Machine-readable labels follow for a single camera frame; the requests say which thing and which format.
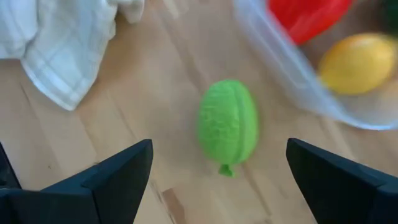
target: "green plush toy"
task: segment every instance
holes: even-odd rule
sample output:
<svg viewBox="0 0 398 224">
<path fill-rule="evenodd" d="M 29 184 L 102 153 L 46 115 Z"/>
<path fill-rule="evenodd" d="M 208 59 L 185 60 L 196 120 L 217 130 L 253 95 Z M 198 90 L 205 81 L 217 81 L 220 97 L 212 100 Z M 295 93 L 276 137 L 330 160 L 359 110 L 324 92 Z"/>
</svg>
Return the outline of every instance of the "green plush toy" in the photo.
<svg viewBox="0 0 398 224">
<path fill-rule="evenodd" d="M 258 140 L 257 110 L 248 89 L 237 80 L 213 84 L 202 99 L 197 126 L 205 155 L 221 163 L 220 174 L 234 177 L 231 166 L 245 161 Z"/>
</svg>

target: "green toy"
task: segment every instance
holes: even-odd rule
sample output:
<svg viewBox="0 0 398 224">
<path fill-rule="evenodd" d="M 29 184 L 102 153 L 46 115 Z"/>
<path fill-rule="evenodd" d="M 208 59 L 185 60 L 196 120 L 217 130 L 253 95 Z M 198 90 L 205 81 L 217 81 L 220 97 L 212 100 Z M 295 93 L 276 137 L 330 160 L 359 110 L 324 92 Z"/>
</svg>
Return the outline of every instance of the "green toy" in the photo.
<svg viewBox="0 0 398 224">
<path fill-rule="evenodd" d="M 231 166 L 245 161 L 258 140 L 257 110 L 248 89 L 223 80 L 205 93 L 198 115 L 198 138 L 205 155 L 220 162 L 220 174 L 234 177 Z"/>
<path fill-rule="evenodd" d="M 398 35 L 398 1 L 383 0 L 381 5 L 386 28 L 391 34 Z"/>
</svg>

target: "wooden floor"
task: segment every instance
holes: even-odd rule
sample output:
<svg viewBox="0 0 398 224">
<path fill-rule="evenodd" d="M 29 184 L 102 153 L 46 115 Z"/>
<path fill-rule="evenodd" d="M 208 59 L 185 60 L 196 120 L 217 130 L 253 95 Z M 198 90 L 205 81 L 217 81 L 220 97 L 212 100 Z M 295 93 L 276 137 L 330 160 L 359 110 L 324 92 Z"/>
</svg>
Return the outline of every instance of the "wooden floor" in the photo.
<svg viewBox="0 0 398 224">
<path fill-rule="evenodd" d="M 234 25 L 225 0 L 147 0 L 137 25 L 118 18 L 95 85 L 74 112 L 32 86 L 19 62 L 0 62 L 0 140 L 27 189 L 41 189 L 140 141 L 154 141 L 150 183 L 135 224 L 314 223 L 285 159 L 290 137 L 398 175 L 397 131 L 366 131 L 297 109 Z M 195 138 L 201 95 L 244 82 L 261 139 L 217 174 Z"/>
</svg>

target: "toy fruit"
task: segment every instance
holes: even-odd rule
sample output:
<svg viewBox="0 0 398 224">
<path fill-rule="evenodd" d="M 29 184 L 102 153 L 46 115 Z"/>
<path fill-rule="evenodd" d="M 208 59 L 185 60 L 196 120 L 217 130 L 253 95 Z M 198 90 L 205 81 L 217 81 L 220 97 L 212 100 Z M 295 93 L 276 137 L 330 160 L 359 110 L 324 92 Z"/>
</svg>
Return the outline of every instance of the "toy fruit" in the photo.
<svg viewBox="0 0 398 224">
<path fill-rule="evenodd" d="M 352 0 L 269 0 L 269 8 L 296 44 L 303 44 L 337 22 Z"/>
<path fill-rule="evenodd" d="M 197 128 L 205 155 L 222 164 L 220 174 L 233 177 L 231 165 L 245 161 L 258 139 L 257 111 L 248 89 L 236 80 L 210 86 L 201 101 Z"/>
<path fill-rule="evenodd" d="M 339 94 L 357 95 L 375 89 L 393 72 L 396 50 L 382 34 L 359 34 L 334 45 L 319 64 L 320 81 Z"/>
</svg>

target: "white cloth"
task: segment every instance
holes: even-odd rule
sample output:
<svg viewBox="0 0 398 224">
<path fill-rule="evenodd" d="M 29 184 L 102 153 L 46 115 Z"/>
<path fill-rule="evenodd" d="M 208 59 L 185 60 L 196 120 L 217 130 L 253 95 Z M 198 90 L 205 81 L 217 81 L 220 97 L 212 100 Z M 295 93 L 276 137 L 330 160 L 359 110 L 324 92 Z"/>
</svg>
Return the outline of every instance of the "white cloth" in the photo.
<svg viewBox="0 0 398 224">
<path fill-rule="evenodd" d="M 74 110 L 96 79 L 118 7 L 137 22 L 144 0 L 0 0 L 0 58 L 20 59 L 42 93 Z"/>
</svg>

